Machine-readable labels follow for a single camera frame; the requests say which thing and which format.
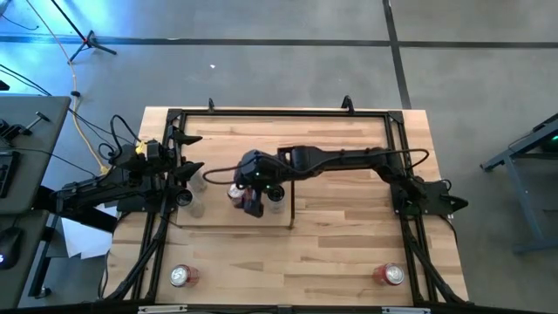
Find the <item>concrete floor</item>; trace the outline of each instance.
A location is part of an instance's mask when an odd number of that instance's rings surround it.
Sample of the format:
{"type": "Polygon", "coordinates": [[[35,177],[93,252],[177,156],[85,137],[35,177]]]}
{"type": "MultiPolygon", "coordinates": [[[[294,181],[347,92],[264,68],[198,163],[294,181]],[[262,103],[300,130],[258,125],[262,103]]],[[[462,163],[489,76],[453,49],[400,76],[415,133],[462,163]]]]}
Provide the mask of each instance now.
{"type": "MultiPolygon", "coordinates": [[[[86,0],[59,1],[83,30],[150,38],[388,38],[380,0],[86,0]]],[[[35,0],[57,34],[71,29],[35,0]]],[[[554,0],[392,0],[400,40],[556,41],[554,0]]],[[[6,16],[39,24],[24,1],[6,16]]],[[[2,33],[21,32],[0,19],[2,33]]],[[[37,32],[46,33],[41,25],[37,32]]],[[[67,44],[68,51],[75,45],[67,44]]],[[[76,60],[80,114],[100,126],[121,114],[138,130],[145,106],[337,107],[345,94],[361,108],[401,108],[389,48],[114,45],[112,56],[85,51],[76,60]]],[[[558,312],[558,250],[515,256],[530,234],[504,169],[478,165],[554,114],[557,50],[402,49],[412,107],[426,109],[443,176],[470,201],[455,216],[467,289],[477,304],[558,312]]],[[[71,90],[57,45],[0,44],[0,63],[53,94],[71,90]]],[[[33,92],[12,80],[14,92],[33,92]]],[[[69,120],[55,154],[97,166],[69,120]]],[[[89,134],[94,146],[99,141],[89,134]]],[[[52,160],[44,185],[87,178],[52,160]]],[[[51,264],[53,295],[20,306],[67,304],[96,297],[102,259],[51,264]]]]}

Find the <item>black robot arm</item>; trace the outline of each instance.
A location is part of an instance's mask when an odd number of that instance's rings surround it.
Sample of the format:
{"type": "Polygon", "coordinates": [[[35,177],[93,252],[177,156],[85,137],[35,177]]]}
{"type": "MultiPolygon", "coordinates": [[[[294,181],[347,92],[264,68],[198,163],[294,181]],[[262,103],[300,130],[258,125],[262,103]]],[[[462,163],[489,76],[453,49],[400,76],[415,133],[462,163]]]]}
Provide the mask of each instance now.
{"type": "Polygon", "coordinates": [[[184,187],[168,184],[165,174],[172,174],[178,181],[188,181],[203,162],[184,160],[178,149],[181,145],[194,144],[201,136],[185,135],[175,126],[170,126],[167,133],[175,143],[174,148],[163,147],[157,140],[149,140],[145,152],[136,151],[134,145],[119,147],[109,160],[112,168],[108,174],[64,185],[52,195],[56,206],[50,211],[111,233],[117,220],[95,209],[100,203],[119,201],[120,211],[170,211],[184,187]]]}
{"type": "Polygon", "coordinates": [[[235,171],[235,183],[238,188],[251,190],[251,197],[244,202],[244,211],[256,217],[263,215],[262,193],[276,185],[306,180],[325,171],[357,169],[374,170],[382,181],[398,187],[400,197],[415,205],[417,210],[427,206],[443,212],[447,211],[443,208],[449,207],[453,212],[466,206],[466,201],[447,194],[444,182],[424,182],[418,176],[410,176],[403,167],[401,153],[381,147],[340,151],[309,146],[284,147],[277,149],[275,156],[252,150],[242,156],[235,171]]]}

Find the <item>wooden table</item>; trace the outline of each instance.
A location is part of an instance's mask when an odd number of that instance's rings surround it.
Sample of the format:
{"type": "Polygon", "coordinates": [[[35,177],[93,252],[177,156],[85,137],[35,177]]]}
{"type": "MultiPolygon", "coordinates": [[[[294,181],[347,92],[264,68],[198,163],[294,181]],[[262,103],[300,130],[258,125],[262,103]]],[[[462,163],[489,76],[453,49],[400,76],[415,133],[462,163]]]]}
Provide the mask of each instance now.
{"type": "MultiPolygon", "coordinates": [[[[161,140],[167,110],[168,107],[146,108],[139,132],[142,140],[161,140]]],[[[428,181],[438,180],[438,163],[425,111],[407,110],[404,117],[409,148],[425,148],[431,153],[415,173],[428,181]]],[[[189,116],[187,133],[204,136],[204,140],[186,149],[188,159],[202,160],[212,167],[220,163],[233,166],[253,148],[273,153],[279,146],[302,144],[325,150],[386,146],[384,125],[372,118],[189,116]]],[[[414,161],[421,157],[421,153],[412,154],[414,161]]],[[[231,176],[223,174],[222,179],[230,180],[231,176]]],[[[392,213],[389,187],[376,173],[324,173],[297,182],[295,197],[292,230],[169,225],[157,303],[412,304],[407,280],[396,287],[377,286],[371,280],[372,271],[383,263],[397,263],[406,272],[401,227],[392,213]],[[174,288],[170,284],[170,271],[179,263],[200,270],[198,285],[174,288]]],[[[145,219],[145,214],[129,215],[115,231],[106,294],[116,288],[136,262],[145,219]]],[[[467,299],[452,230],[436,216],[425,217],[425,230],[433,264],[455,293],[467,299]]],[[[146,267],[144,293],[152,262],[153,259],[146,267]]],[[[417,268],[421,291],[426,296],[424,272],[417,268]]]]}

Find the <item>yellow cable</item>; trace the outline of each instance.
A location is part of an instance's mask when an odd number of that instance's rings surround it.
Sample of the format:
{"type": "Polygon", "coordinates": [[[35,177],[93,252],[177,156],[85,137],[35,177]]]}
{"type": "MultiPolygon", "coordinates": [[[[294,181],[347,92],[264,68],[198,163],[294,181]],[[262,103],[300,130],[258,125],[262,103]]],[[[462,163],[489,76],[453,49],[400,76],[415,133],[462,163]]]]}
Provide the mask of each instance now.
{"type": "MultiPolygon", "coordinates": [[[[35,7],[33,6],[33,4],[31,4],[29,2],[29,0],[26,0],[27,4],[33,9],[33,11],[35,11],[35,14],[37,14],[38,18],[41,20],[41,22],[43,22],[44,27],[46,27],[47,30],[49,30],[50,34],[54,37],[54,39],[56,40],[56,42],[58,43],[58,45],[60,46],[60,49],[62,50],[62,52],[64,53],[66,59],[68,60],[68,65],[70,65],[71,68],[71,80],[73,82],[73,90],[77,91],[78,90],[78,81],[76,79],[76,72],[73,69],[73,63],[70,61],[70,58],[68,57],[68,54],[66,53],[66,50],[64,49],[64,47],[62,46],[62,44],[60,43],[60,41],[58,40],[58,38],[56,37],[56,35],[54,35],[54,33],[52,32],[51,28],[49,27],[49,25],[43,20],[43,17],[41,17],[41,15],[37,12],[37,10],[35,10],[35,7]]],[[[78,112],[78,97],[77,96],[73,96],[73,111],[75,113],[78,112]]],[[[81,136],[81,138],[84,140],[85,144],[87,145],[87,148],[89,148],[89,151],[91,152],[91,154],[93,155],[93,157],[95,158],[95,160],[97,161],[97,163],[99,164],[100,167],[100,172],[101,174],[106,174],[108,173],[109,168],[107,166],[105,166],[103,164],[103,161],[101,161],[100,157],[97,155],[97,153],[95,153],[95,151],[93,150],[91,143],[89,142],[89,140],[85,137],[83,131],[81,130],[81,127],[79,126],[78,123],[78,119],[76,118],[76,115],[73,114],[73,124],[76,126],[76,129],[78,130],[79,135],[81,136]]]]}

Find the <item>white paper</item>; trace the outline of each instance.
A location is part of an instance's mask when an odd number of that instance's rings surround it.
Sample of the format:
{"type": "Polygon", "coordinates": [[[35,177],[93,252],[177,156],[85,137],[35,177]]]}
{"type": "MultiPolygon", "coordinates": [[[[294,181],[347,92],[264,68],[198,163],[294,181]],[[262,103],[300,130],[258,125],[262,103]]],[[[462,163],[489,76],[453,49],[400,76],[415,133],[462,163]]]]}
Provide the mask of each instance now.
{"type": "MultiPolygon", "coordinates": [[[[96,209],[116,217],[116,207],[105,208],[105,205],[101,204],[96,209]]],[[[102,256],[111,248],[111,233],[65,218],[62,218],[62,226],[69,257],[80,253],[81,259],[102,256]]]]}

